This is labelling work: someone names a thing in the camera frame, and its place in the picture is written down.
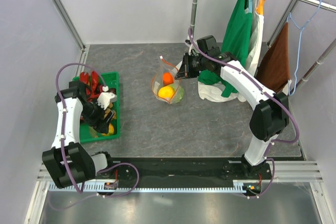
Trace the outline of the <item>yellow green mango toy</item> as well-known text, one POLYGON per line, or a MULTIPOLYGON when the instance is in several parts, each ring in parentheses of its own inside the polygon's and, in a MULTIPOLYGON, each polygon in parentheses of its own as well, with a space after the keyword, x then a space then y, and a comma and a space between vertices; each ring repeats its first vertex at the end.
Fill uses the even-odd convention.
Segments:
POLYGON ((101 133, 102 136, 112 136, 114 135, 114 126, 110 123, 107 133, 101 133))

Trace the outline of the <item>orange fruit toy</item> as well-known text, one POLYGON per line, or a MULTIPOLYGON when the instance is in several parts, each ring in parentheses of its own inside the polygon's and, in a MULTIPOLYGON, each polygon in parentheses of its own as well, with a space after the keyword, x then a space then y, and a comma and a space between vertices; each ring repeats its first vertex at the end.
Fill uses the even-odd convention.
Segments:
POLYGON ((164 86, 168 86, 174 83, 174 77, 172 76, 170 72, 163 73, 162 80, 163 80, 164 86))

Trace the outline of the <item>green cabbage toy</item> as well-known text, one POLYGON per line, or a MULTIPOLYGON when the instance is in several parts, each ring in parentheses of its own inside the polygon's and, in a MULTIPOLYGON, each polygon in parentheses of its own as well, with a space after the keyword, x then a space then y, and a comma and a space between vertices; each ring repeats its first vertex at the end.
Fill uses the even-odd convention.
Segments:
POLYGON ((173 83, 170 85, 170 87, 172 87, 174 90, 174 95, 171 98, 171 104, 181 102, 184 96, 184 89, 182 88, 182 86, 177 83, 173 83))

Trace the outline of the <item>clear zip top bag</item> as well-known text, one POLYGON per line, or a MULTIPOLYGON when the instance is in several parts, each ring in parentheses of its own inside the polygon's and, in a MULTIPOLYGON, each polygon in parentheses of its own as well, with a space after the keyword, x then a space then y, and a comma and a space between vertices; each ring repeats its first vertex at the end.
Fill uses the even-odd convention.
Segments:
POLYGON ((182 62, 176 66, 166 61, 163 56, 159 58, 159 68, 151 80, 151 91, 159 101, 176 104, 182 101, 184 89, 181 80, 175 79, 182 62))

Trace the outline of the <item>yellow lemon toy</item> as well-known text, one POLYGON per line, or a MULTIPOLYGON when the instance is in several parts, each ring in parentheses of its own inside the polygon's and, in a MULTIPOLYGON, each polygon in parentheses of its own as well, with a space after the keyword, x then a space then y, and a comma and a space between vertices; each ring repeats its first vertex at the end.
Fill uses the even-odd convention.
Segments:
POLYGON ((158 96, 162 99, 169 100, 174 96, 175 90, 171 86, 164 86, 159 89, 158 96))

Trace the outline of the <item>red lobster toy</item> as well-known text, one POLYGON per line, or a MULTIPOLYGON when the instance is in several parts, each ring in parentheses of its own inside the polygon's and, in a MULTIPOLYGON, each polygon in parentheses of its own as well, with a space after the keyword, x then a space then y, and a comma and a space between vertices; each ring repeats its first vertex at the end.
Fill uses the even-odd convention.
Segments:
POLYGON ((89 102, 96 102, 102 92, 102 83, 100 83, 99 75, 96 71, 81 72, 79 81, 84 84, 85 89, 81 91, 81 96, 89 102))

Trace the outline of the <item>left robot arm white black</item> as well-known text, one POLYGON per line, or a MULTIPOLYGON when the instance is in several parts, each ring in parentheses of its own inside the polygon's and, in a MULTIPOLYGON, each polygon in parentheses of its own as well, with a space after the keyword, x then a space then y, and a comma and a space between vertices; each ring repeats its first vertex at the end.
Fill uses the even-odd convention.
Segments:
POLYGON ((69 82, 67 89, 55 96, 58 123, 51 149, 42 154, 43 164, 55 185, 62 189, 83 184, 97 174, 111 178, 115 165, 108 161, 108 153, 89 155, 80 144, 80 122, 84 121, 98 133, 107 134, 115 112, 110 105, 117 96, 107 88, 90 101, 87 85, 79 80, 69 82))

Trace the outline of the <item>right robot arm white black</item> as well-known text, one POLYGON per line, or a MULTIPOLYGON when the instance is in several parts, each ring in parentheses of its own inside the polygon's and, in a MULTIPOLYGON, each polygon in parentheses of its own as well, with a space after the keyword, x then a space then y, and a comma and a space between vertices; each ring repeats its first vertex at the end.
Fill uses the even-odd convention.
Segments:
POLYGON ((231 84, 253 110, 249 128, 253 134, 250 145, 243 155, 241 174, 248 179, 259 173, 259 164, 266 159, 266 150, 288 125, 288 98, 284 93, 275 93, 258 82, 230 52, 221 52, 214 36, 197 40, 199 52, 192 49, 184 54, 177 65, 176 80, 197 78, 201 71, 208 70, 231 84))

